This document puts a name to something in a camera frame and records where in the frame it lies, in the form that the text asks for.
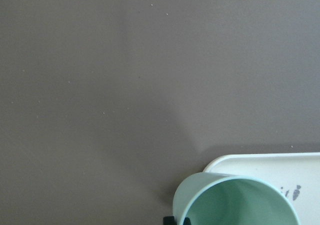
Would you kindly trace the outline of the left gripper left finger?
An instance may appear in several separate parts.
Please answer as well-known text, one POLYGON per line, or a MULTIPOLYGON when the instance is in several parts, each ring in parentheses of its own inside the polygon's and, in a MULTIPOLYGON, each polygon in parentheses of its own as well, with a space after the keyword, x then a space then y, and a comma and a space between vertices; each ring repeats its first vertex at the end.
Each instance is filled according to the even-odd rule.
POLYGON ((175 225, 175 217, 173 215, 164 216, 162 218, 163 225, 175 225))

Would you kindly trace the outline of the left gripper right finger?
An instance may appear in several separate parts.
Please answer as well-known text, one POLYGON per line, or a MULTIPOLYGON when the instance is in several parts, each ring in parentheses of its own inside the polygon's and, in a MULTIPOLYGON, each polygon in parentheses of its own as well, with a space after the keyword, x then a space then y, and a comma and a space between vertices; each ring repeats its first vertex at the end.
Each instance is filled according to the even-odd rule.
POLYGON ((192 221, 191 221, 191 212, 187 212, 184 216, 184 220, 183 220, 183 225, 192 225, 192 221))

